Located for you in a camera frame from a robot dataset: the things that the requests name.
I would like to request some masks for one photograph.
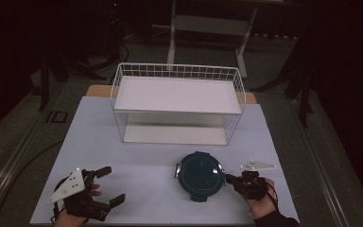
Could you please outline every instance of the white wire basket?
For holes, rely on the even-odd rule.
[[[235,67],[120,63],[112,109],[123,142],[228,145],[246,96]]]

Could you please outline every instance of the black lid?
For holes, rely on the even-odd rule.
[[[196,151],[185,156],[178,164],[177,176],[181,187],[192,201],[207,201],[222,185],[225,174],[216,158],[209,153]]]

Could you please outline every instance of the table surface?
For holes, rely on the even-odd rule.
[[[103,195],[96,200],[108,202],[121,193],[126,194],[125,203],[107,216],[106,225],[253,223],[247,205],[231,185],[223,186],[207,202],[189,200],[174,178],[174,171],[177,162],[196,150],[216,157],[226,172],[233,175],[240,175],[239,167],[246,163],[243,160],[275,164],[276,169],[260,174],[278,185],[281,212],[298,218],[259,105],[246,106],[229,146],[126,144],[121,142],[117,131],[111,99],[103,97],[110,90],[108,86],[92,86],[81,100],[30,223],[49,224],[52,207],[46,201],[59,180],[77,167],[97,170],[103,166],[111,166],[112,173],[97,180]]]

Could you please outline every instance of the metal frame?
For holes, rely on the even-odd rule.
[[[175,78],[175,79],[199,79],[213,81],[230,81],[236,94],[241,113],[246,104],[246,95],[239,69],[236,67],[190,65],[190,64],[159,64],[159,63],[120,63],[112,86],[112,109],[118,125],[122,140],[125,138],[125,131],[128,122],[129,112],[116,110],[115,104],[122,84],[122,77],[151,77],[151,78]],[[241,114],[223,114],[222,122],[225,131],[225,138],[229,143],[233,132],[240,119]]]
[[[241,35],[243,42],[239,48],[235,49],[235,56],[237,59],[238,69],[243,79],[247,78],[246,65],[243,59],[243,53],[249,40],[253,22],[257,14],[258,8],[254,8],[251,12],[251,17],[248,22],[237,20],[226,20],[208,17],[186,16],[176,13],[176,0],[172,2],[172,17],[170,26],[170,45],[167,54],[167,63],[173,64],[175,62],[176,53],[176,29],[189,30],[207,33],[217,33],[226,35]]]

